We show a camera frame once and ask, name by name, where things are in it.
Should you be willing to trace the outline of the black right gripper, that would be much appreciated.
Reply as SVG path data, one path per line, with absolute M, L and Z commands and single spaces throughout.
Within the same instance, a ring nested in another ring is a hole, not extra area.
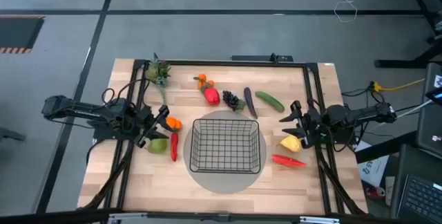
M 306 113 L 301 111 L 301 103 L 295 100 L 290 106 L 292 112 L 279 122 L 292 122 L 297 120 L 296 128 L 283 129 L 282 131 L 300 139 L 303 149 L 309 149 L 320 143 L 322 123 L 320 112 L 314 106 L 308 106 Z

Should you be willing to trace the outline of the orange tangerine cluster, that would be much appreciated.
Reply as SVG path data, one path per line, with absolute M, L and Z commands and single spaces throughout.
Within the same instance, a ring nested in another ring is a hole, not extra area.
M 202 92 L 204 92 L 208 88 L 213 88 L 215 86 L 214 81 L 208 80 L 205 74 L 199 74 L 193 79 L 198 82 L 198 89 Z
M 174 117 L 167 117 L 166 123 L 172 128 L 174 131 L 179 131 L 182 129 L 182 123 L 180 120 Z

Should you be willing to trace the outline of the green pear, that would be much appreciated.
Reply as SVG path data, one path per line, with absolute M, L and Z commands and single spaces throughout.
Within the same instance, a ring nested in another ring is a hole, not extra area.
M 158 138 L 151 140 L 146 149 L 150 153 L 161 154 L 166 151 L 167 146 L 168 139 Z

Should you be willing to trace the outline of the yellow pear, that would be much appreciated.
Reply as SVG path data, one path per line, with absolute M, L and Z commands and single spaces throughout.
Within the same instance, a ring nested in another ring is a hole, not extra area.
M 299 152 L 302 149 L 302 143 L 296 136 L 287 136 L 280 141 L 280 145 L 291 152 Z

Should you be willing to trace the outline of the red chili pepper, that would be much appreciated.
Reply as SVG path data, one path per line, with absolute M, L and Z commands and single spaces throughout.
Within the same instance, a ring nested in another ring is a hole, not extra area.
M 179 141 L 178 133 L 171 134 L 171 159 L 173 162 L 177 160 L 177 146 Z

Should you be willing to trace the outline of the green cucumber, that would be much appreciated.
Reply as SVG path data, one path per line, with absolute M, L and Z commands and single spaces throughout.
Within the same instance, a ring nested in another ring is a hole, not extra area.
M 269 104 L 274 110 L 279 113 L 283 113 L 285 111 L 285 107 L 273 96 L 263 91 L 256 91 L 256 97 L 263 100 L 265 103 Z

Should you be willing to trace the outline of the red watermelon slice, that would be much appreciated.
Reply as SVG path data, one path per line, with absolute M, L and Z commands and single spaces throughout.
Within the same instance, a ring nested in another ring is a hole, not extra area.
M 277 163 L 279 165 L 286 166 L 286 167 L 301 168 L 301 167 L 306 166 L 305 163 L 303 163 L 299 160 L 296 160 L 294 158 L 290 158 L 287 156 L 278 155 L 278 154 L 273 154 L 271 159 L 274 163 Z

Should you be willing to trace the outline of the purple eggplant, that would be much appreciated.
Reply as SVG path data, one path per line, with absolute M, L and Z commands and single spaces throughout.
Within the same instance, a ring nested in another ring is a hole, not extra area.
M 245 98 L 245 102 L 247 103 L 247 106 L 249 108 L 250 114 L 252 117 L 254 117 L 255 119 L 258 118 L 258 115 L 256 113 L 254 104 L 253 104 L 253 98 L 251 95 L 251 89 L 249 87 L 245 87 L 244 88 L 244 98 Z

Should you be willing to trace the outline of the red bell pepper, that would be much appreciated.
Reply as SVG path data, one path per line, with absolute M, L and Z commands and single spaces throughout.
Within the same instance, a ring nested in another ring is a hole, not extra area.
M 204 98 L 206 99 L 207 103 L 211 106 L 217 106 L 220 103 L 219 93 L 213 87 L 206 88 L 204 90 Z

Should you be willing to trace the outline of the dark grape bunch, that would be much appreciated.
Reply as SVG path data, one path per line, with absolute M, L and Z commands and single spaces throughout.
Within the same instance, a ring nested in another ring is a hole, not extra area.
M 246 102 L 238 98 L 231 91 L 223 91 L 222 99 L 232 111 L 242 111 L 246 106 Z

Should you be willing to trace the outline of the green artificial succulent plant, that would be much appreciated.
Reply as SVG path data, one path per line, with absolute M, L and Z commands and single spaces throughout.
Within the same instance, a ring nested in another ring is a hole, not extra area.
M 148 81 L 153 82 L 158 87 L 163 104 L 167 105 L 166 88 L 169 85 L 168 78 L 171 67 L 167 61 L 161 60 L 156 53 L 153 54 L 145 76 Z

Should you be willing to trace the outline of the red drink can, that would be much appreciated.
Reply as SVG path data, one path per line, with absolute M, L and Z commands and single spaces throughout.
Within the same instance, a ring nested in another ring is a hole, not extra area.
M 386 195 L 385 190 L 382 187 L 373 187 L 371 185 L 365 189 L 365 194 L 373 199 L 384 198 Z

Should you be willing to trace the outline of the black laptop keyboard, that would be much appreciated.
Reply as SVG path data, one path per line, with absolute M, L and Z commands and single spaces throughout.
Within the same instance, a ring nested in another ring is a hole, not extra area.
M 401 146 L 390 216 L 403 223 L 442 224 L 442 159 Z

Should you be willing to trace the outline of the black table edge rail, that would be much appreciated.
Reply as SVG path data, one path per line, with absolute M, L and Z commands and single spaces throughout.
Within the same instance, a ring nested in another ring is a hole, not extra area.
M 421 220 L 379 218 L 372 215 L 353 215 L 330 213 L 326 215 L 291 215 L 291 214 L 219 214 L 219 213 L 184 213 L 184 212 L 125 212 L 121 209 L 80 209 L 67 212 L 49 212 L 0 216 L 0 224 L 87 224 L 104 221 L 122 221 L 128 218 L 165 218 L 216 221 L 228 223 L 234 221 L 282 221 L 290 223 L 313 224 L 442 224 L 430 219 Z

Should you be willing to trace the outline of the black desk leg frame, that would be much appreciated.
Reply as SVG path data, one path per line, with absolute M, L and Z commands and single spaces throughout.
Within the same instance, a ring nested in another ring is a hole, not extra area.
M 436 35 L 436 27 L 434 24 L 434 14 L 432 14 L 426 6 L 424 0 L 415 0 L 419 6 L 419 14 L 425 17 L 425 20 L 429 23 L 433 33 Z M 426 68 L 428 64 L 438 64 L 442 66 L 442 60 L 434 61 L 434 58 L 438 55 L 442 55 L 442 39 L 433 38 L 430 43 L 430 47 L 411 60 L 397 60 L 397 59 L 376 59 L 374 66 L 376 68 Z

